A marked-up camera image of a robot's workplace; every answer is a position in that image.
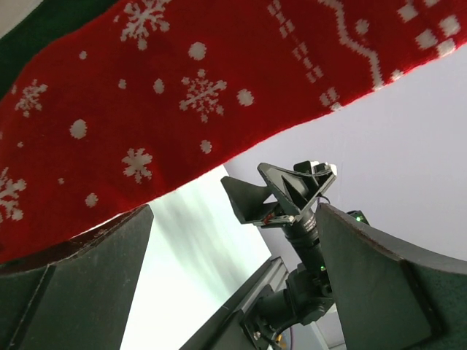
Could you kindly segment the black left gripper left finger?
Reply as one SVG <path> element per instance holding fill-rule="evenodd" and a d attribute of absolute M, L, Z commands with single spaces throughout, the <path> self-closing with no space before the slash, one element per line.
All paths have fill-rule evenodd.
<path fill-rule="evenodd" d="M 152 221 L 144 205 L 1 264 L 1 348 L 119 349 Z"/>

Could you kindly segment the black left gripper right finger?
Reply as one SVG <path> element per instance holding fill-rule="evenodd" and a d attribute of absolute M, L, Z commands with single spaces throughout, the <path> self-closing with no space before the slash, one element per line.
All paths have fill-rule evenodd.
<path fill-rule="evenodd" d="M 348 349 L 465 349 L 466 262 L 329 204 L 317 227 Z"/>

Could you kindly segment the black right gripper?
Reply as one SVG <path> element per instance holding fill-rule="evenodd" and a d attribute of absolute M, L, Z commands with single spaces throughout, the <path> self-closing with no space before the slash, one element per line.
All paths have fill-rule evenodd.
<path fill-rule="evenodd" d="M 221 183 L 240 223 L 252 223 L 260 228 L 292 225 L 296 220 L 294 215 L 302 215 L 335 181 L 333 174 L 313 176 L 268 163 L 260 163 L 257 170 L 266 186 L 229 176 L 224 176 Z M 278 203 L 266 203 L 271 195 Z"/>

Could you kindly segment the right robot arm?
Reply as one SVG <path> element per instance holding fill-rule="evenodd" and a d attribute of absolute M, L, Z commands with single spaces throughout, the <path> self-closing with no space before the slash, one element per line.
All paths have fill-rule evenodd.
<path fill-rule="evenodd" d="M 221 183 L 241 224 L 281 229 L 300 258 L 284 289 L 263 287 L 244 311 L 242 327 L 254 346 L 278 349 L 277 338 L 283 331 L 318 320 L 334 303 L 312 207 L 324 199 L 337 169 L 334 164 L 307 160 L 291 170 L 260 163 L 258 172 L 263 186 L 230 176 Z"/>

